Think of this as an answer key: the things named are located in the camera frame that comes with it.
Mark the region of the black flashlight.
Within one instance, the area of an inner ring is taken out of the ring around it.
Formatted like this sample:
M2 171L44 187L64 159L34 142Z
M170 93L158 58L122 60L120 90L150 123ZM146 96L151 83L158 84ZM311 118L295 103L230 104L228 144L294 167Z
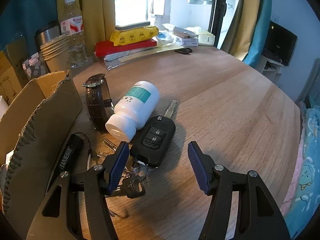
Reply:
M79 132L73 133L69 137L69 140L67 141L67 144L65 145L65 148L63 149L63 152L61 153L53 169L53 174L48 182L46 190L47 192L53 185L56 178L59 177L62 172L72 172L76 165L76 161L82 152L84 143L84 139L80 137Z

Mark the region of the cardboard box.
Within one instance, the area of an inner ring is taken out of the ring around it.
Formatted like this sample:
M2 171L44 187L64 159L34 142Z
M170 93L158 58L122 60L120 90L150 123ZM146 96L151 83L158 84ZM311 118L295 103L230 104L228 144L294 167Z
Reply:
M1 118L1 158L13 152L3 196L3 211L19 233L42 202L60 147L82 102L69 71L33 79Z

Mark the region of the black car key fob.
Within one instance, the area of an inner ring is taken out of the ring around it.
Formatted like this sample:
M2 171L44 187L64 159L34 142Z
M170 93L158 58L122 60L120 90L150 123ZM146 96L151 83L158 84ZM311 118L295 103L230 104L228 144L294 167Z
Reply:
M148 168L158 168L172 142L176 125L171 119L177 106L172 100L164 115L151 117L138 133L130 149L131 157Z

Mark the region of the white pill bottle teal label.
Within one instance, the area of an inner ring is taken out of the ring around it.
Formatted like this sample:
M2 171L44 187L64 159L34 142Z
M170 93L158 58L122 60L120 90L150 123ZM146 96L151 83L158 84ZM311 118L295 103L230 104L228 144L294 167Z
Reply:
M138 81L115 105L114 114L105 124L107 131L119 141L130 142L146 124L159 98L156 86Z

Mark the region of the blue patterned blanket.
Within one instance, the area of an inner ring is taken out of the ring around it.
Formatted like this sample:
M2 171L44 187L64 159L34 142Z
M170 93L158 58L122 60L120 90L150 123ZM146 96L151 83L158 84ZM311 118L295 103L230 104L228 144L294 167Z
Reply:
M319 208L319 105L304 111L299 148L302 165L295 193L284 216L291 239L296 239Z

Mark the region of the metal key bunch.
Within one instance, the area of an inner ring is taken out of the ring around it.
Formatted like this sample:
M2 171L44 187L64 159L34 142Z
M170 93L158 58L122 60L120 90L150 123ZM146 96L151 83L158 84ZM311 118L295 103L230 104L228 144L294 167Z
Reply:
M148 167L129 157L121 175L120 184L112 192L111 197L126 196L134 199L143 196L145 194L143 181L147 175Z

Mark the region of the grey bed headboard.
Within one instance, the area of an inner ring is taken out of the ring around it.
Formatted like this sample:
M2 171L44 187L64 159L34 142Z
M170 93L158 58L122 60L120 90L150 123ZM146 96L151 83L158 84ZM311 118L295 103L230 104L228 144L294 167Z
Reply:
M312 108L314 105L319 106L319 58L313 63L309 77L296 100L299 108Z

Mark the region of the brown lamp carton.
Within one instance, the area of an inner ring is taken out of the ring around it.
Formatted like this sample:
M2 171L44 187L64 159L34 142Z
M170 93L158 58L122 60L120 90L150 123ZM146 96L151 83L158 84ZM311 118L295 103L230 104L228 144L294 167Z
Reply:
M27 56L24 37L7 44L5 50L1 50L1 96L8 105L29 82L22 67Z

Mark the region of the patterned glass jar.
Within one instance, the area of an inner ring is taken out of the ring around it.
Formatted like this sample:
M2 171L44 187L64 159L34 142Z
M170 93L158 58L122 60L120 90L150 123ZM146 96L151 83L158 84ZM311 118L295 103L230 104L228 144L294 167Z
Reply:
M39 52L33 54L30 59L25 60L22 63L22 67L29 81L49 73L44 58Z

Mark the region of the stack of paper cups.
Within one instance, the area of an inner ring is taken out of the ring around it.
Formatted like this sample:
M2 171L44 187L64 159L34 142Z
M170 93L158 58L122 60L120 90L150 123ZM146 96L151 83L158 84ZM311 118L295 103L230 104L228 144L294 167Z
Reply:
M68 50L68 38L65 34L40 46L41 55L51 73L71 69Z

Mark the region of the black monitor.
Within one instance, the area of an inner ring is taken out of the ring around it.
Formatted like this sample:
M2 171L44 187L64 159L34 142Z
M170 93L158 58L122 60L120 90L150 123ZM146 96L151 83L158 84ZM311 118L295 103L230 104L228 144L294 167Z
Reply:
M288 66L298 37L276 22L270 21L262 55Z

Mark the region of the red book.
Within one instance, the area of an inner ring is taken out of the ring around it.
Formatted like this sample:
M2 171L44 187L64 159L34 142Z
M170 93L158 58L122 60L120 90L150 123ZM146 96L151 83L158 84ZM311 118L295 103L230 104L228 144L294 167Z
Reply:
M122 51L153 48L157 46L157 42L154 39L149 39L142 42L128 44L124 46L115 46L111 41L102 41L95 44L94 54L96 57L105 57L106 55L119 53Z

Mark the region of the black scissors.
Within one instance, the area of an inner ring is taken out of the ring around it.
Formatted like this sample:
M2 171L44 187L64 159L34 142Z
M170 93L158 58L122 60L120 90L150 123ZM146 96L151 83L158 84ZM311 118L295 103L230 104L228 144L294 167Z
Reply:
M193 50L190 48L180 48L180 49L176 49L175 52L182 54L182 55L189 55L190 53L193 52Z

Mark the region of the stainless steel thermos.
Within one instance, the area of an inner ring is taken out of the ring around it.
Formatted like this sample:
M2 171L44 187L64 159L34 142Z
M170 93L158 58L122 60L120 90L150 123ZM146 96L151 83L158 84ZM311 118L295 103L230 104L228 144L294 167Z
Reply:
M49 41L61 35L60 27L58 25L51 28L39 29L35 34L35 43L37 51L40 51L40 46L47 44Z

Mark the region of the clear water bottle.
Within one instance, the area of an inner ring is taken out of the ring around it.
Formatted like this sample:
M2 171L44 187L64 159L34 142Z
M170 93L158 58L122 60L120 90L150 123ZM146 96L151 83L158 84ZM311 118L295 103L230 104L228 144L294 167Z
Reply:
M67 36L71 67L81 67L87 62L88 57L82 12L75 5L75 0L65 0L64 10L60 17L60 29L61 33Z

